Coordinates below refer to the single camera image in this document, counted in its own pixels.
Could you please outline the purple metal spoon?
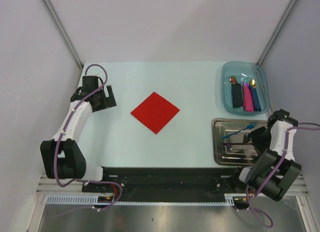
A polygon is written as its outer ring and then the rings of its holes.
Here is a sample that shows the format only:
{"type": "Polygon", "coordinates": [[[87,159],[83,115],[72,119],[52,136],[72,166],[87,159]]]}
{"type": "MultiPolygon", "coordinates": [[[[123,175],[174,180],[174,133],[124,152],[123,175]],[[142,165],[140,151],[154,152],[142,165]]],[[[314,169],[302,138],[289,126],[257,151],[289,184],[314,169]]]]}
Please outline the purple metal spoon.
{"type": "Polygon", "coordinates": [[[247,143],[243,143],[243,142],[229,142],[229,143],[222,143],[223,146],[235,146],[235,145],[246,145],[247,143]]]}

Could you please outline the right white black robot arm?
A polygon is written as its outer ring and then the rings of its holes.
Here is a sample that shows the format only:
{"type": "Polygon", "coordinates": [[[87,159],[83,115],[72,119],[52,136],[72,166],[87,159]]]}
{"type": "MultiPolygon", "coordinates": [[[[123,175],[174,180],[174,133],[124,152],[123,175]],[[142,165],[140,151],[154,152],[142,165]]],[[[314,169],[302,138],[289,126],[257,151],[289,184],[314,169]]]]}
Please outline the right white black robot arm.
{"type": "Polygon", "coordinates": [[[301,173],[302,166],[293,156],[293,138],[298,121],[283,109],[275,111],[267,125],[243,136],[242,143],[251,142],[258,154],[252,167],[242,167],[230,180],[231,188],[242,193],[248,187],[255,195],[262,193],[278,202],[301,173]]]}

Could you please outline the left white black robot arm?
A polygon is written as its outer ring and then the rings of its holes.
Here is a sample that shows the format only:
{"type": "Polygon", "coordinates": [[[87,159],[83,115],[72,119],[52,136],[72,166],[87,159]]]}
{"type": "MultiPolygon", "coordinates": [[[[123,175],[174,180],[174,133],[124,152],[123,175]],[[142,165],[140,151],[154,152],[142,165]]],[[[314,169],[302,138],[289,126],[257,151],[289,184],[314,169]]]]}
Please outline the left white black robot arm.
{"type": "Polygon", "coordinates": [[[68,113],[58,132],[41,143],[40,152],[49,179],[93,181],[100,192],[110,188],[111,180],[103,175],[103,168],[88,164],[78,146],[91,114],[117,105],[112,86],[102,87],[103,84],[98,75],[83,76],[82,86],[71,96],[68,113]]]}

